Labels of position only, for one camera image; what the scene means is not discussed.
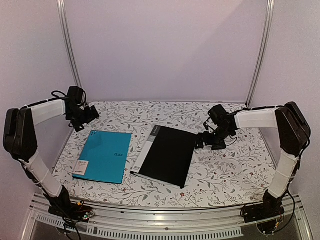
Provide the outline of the blue folder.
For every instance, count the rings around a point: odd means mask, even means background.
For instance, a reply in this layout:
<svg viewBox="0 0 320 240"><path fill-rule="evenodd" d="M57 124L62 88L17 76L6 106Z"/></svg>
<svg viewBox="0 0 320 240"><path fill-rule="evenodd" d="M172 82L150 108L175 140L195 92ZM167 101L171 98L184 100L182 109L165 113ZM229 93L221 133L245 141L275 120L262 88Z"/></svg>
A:
<svg viewBox="0 0 320 240"><path fill-rule="evenodd" d="M92 130L75 164L74 179L121 184L131 133Z"/></svg>

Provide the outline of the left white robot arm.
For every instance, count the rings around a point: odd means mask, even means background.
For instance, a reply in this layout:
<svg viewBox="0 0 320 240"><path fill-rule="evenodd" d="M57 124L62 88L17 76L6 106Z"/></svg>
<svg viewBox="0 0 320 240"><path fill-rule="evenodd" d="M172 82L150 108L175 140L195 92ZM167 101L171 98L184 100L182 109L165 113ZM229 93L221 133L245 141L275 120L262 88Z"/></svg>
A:
<svg viewBox="0 0 320 240"><path fill-rule="evenodd" d="M63 216L74 213L74 205L65 198L69 194L63 185L53 177L44 163L39 151L35 127L56 117L65 116L76 132L84 129L85 124L99 118L94 106L81 106L70 97L43 100L22 108L11 108L6 112L3 147L11 157L20 162L35 184L47 196L58 199L55 209Z"/></svg>

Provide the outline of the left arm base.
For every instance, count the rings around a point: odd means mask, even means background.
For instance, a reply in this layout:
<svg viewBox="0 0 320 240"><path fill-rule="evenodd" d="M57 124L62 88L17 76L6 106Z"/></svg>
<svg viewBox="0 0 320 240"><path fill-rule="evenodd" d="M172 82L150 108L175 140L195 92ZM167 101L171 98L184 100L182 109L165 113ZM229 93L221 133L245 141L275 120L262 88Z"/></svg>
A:
<svg viewBox="0 0 320 240"><path fill-rule="evenodd" d="M69 192L62 186L60 194L52 197L47 192L43 194L49 201L49 213L72 220L75 223L88 222L95 215L94 209L85 204L83 200L77 203L71 202Z"/></svg>

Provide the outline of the black clip folder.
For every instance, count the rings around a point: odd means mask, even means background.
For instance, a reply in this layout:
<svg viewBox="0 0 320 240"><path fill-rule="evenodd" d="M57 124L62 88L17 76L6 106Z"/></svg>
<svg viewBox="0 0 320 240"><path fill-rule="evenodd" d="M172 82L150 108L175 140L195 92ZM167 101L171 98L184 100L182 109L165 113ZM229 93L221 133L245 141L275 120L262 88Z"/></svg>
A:
<svg viewBox="0 0 320 240"><path fill-rule="evenodd" d="M186 185L197 135L155 125L130 173L183 189Z"/></svg>

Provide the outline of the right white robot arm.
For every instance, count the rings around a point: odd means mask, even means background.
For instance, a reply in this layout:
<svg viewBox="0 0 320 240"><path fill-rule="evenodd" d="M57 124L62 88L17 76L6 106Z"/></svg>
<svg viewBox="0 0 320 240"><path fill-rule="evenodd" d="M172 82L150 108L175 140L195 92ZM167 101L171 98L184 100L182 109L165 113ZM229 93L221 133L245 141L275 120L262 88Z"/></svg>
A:
<svg viewBox="0 0 320 240"><path fill-rule="evenodd" d="M226 138L234 137L244 129L275 129L278 134L279 159L275 175L258 213L269 218L278 210L278 203L288 191L290 183L300 169L304 152L311 143L312 130L304 114L294 101L274 106L243 108L227 112L222 105L216 105L208 112L209 119L216 128L197 135L196 149L210 146L212 150L224 150Z"/></svg>

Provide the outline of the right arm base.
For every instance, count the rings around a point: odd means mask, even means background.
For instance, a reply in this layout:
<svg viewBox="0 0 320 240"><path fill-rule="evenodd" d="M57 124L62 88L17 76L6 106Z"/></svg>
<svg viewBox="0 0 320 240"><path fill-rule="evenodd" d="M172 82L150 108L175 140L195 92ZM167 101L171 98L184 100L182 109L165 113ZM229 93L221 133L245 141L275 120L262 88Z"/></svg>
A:
<svg viewBox="0 0 320 240"><path fill-rule="evenodd" d="M245 204L240 211L240 216L245 223L262 221L257 224L260 233L264 235L274 234L284 220L285 210L282 204L284 196L285 194L275 198L266 191L262 203Z"/></svg>

